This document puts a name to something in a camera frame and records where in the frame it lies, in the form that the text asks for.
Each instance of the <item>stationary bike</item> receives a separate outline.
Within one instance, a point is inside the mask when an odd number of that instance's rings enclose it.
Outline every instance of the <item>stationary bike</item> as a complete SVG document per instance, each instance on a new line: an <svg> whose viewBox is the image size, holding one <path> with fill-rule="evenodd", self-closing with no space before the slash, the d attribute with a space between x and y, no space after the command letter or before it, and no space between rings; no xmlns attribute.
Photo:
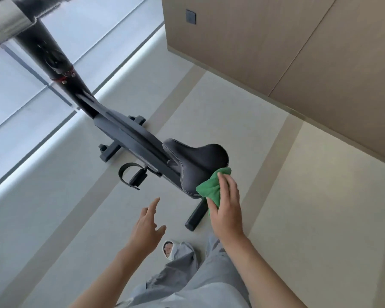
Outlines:
<svg viewBox="0 0 385 308"><path fill-rule="evenodd" d="M161 142L143 127L145 118L125 116L99 103L40 20L61 1L68 0L1 1L0 43L14 36L49 77L113 140L110 145L99 146L104 162L124 148L145 164L127 163L119 169L118 176L125 185L139 190L148 173L152 173L165 177L189 197L200 198L196 187L217 169L228 166L226 150L217 144L193 148L175 139ZM124 181L124 171L133 166L140 170L129 182ZM186 228L194 231L207 210L202 199L185 223Z"/></svg>

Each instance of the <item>slipper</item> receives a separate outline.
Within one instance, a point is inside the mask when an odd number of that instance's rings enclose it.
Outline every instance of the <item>slipper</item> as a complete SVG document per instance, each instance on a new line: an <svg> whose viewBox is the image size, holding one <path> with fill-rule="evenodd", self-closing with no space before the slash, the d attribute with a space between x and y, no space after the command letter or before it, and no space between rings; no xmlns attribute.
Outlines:
<svg viewBox="0 0 385 308"><path fill-rule="evenodd" d="M172 243L172 249L171 249L171 252L170 252L169 256L167 257L167 255L165 254L164 248L165 248L165 245L168 244L168 243ZM163 244L163 253L164 253L164 256L165 256L166 259L168 259L168 260L173 260L174 259L175 247L177 245L179 245L179 243L177 243L177 242L175 242L173 240L166 240L164 242L164 244Z"/></svg>

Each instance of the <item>green towel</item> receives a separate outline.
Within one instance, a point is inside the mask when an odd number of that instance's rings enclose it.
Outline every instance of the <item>green towel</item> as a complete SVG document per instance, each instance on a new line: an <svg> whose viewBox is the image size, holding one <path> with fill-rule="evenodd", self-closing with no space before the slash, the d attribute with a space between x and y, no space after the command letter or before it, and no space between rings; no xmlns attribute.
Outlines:
<svg viewBox="0 0 385 308"><path fill-rule="evenodd" d="M221 194L220 194L220 182L218 181L217 173L231 175L231 169L229 167L223 167L216 170L209 180L206 180L202 184L198 185L196 190L202 197L209 197L217 207L220 207Z"/></svg>

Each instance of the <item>gray pants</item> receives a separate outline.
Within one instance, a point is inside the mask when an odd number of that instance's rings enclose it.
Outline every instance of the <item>gray pants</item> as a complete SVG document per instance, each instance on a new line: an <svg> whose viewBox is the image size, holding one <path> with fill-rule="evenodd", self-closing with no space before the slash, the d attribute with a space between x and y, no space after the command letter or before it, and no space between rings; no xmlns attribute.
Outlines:
<svg viewBox="0 0 385 308"><path fill-rule="evenodd" d="M244 282L214 234L209 236L207 258L200 268L197 254L189 243L183 242L174 248L177 249L175 259L147 283L133 290L131 297L134 300L129 307L165 298L180 290L194 290L215 282L223 282L236 288L251 307Z"/></svg>

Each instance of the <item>bike seat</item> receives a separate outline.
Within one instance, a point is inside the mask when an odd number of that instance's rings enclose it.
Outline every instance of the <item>bike seat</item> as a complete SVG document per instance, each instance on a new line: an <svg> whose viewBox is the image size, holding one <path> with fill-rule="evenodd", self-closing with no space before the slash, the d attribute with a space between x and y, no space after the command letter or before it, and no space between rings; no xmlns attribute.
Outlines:
<svg viewBox="0 0 385 308"><path fill-rule="evenodd" d="M228 166L226 150L217 144L193 148L175 139L167 139L163 149L175 161L181 175L181 187L193 198L200 195L195 188L218 169Z"/></svg>

